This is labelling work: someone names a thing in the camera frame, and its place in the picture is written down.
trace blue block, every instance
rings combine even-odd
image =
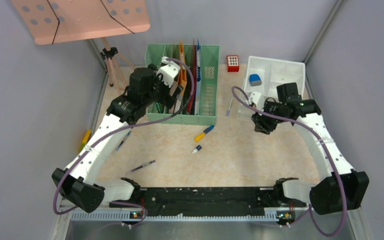
[[[249,83],[251,87],[260,86],[262,84],[260,76],[258,74],[249,75]]]

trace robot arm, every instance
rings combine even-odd
[[[260,92],[252,92],[249,104],[255,105],[265,113],[301,122],[317,132],[323,140],[321,143],[310,131],[298,124],[294,125],[316,163],[321,182],[313,184],[297,178],[281,178],[274,186],[279,198],[297,199],[311,204],[320,215],[342,210],[338,181],[322,147],[325,145],[343,182],[348,210],[359,208],[369,184],[369,178],[364,171],[356,172],[341,154],[326,128],[322,112],[316,102],[313,99],[302,100],[296,83],[278,86],[277,95],[280,102],[263,100]],[[255,123],[256,132],[268,135],[276,129],[277,124],[282,123],[280,120],[258,113],[252,115],[251,119]]]
[[[92,144],[117,129],[136,124],[145,115],[146,108],[154,102],[164,104],[168,108],[174,105],[181,90],[177,88],[174,94],[170,95],[170,89],[180,67],[173,61],[167,61],[166,57],[162,58],[161,65],[158,70],[154,65],[136,68],[130,75],[130,85],[126,87],[123,95],[111,102],[101,124],[80,154],[64,170],[57,168],[53,172],[52,179],[57,186],[66,171],[82,154],[88,152],[81,162],[73,167],[59,191],[63,197],[85,212],[93,212],[101,203],[131,198],[135,189],[132,184],[134,182],[123,179],[96,182],[102,165],[129,129],[111,134],[95,147],[92,147]]]

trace gray floor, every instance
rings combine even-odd
[[[317,216],[320,227],[332,232],[340,221],[341,214]],[[328,239],[323,237],[306,216],[291,228],[275,228],[249,222],[145,222],[132,230],[112,225],[98,232],[100,227],[111,222],[71,221],[66,240],[262,240],[262,239]],[[329,239],[355,239],[349,222],[342,232]]]

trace table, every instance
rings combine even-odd
[[[236,100],[230,116],[226,116],[231,88],[242,86],[246,69],[247,65],[241,64],[239,72],[227,72],[225,64],[219,66],[217,123],[199,142],[201,151],[192,154],[198,145],[194,137],[205,126],[159,123],[138,127],[120,150],[111,154],[98,180],[126,177],[142,187],[255,187],[273,186],[279,178],[295,177],[317,184],[316,164],[290,123],[279,124],[270,135],[254,132],[251,121],[236,118]],[[121,70],[129,79],[132,69]],[[117,96],[115,87],[107,85],[98,125]],[[144,116],[139,123],[147,121]],[[151,160],[156,162],[130,172]]]

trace gray circle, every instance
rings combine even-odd
[[[22,9],[24,12],[26,12],[26,13],[30,12],[30,8],[29,8],[28,6],[22,6],[21,9]]]
[[[45,10],[45,7],[42,4],[37,4],[36,8],[39,9],[39,11]]]

